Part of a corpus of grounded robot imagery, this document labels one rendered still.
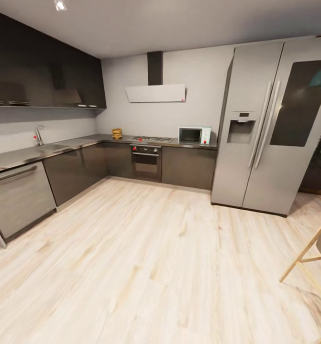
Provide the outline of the microwave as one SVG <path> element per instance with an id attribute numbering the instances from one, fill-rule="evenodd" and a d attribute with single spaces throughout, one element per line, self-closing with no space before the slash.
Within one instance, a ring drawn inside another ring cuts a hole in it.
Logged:
<path id="1" fill-rule="evenodd" d="M 179 127 L 178 142 L 206 144 L 210 142 L 210 126 L 181 126 Z"/>

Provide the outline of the popcorn bag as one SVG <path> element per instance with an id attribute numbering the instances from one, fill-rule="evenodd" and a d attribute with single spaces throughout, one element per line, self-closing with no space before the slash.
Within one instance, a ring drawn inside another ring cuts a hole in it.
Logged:
<path id="1" fill-rule="evenodd" d="M 122 129 L 120 128 L 116 128 L 116 129 L 112 129 L 112 135 L 113 138 L 118 139 L 122 137 Z"/>

